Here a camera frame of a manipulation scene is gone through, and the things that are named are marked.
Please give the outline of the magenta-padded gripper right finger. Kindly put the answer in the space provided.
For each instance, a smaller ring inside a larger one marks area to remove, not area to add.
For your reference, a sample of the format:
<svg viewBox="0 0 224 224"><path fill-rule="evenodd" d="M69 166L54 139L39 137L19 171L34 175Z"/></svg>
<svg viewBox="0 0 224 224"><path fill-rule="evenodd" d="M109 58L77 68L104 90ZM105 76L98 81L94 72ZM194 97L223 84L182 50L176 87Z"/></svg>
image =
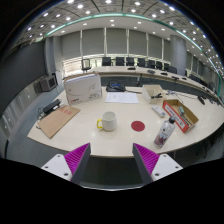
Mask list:
<svg viewBox="0 0 224 224"><path fill-rule="evenodd" d="M182 169L168 154L159 155L137 143L133 144L132 153L144 185Z"/></svg>

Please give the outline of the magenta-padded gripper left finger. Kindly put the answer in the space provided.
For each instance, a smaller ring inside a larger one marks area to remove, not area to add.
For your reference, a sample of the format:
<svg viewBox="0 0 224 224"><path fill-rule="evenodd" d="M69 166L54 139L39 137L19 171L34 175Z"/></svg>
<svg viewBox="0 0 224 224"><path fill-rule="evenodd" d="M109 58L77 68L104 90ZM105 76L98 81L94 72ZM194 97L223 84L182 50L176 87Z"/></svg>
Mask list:
<svg viewBox="0 0 224 224"><path fill-rule="evenodd" d="M83 177L90 153L91 145L87 143L79 146L65 155L56 154L45 165L42 166L42 169L79 185Z"/></svg>

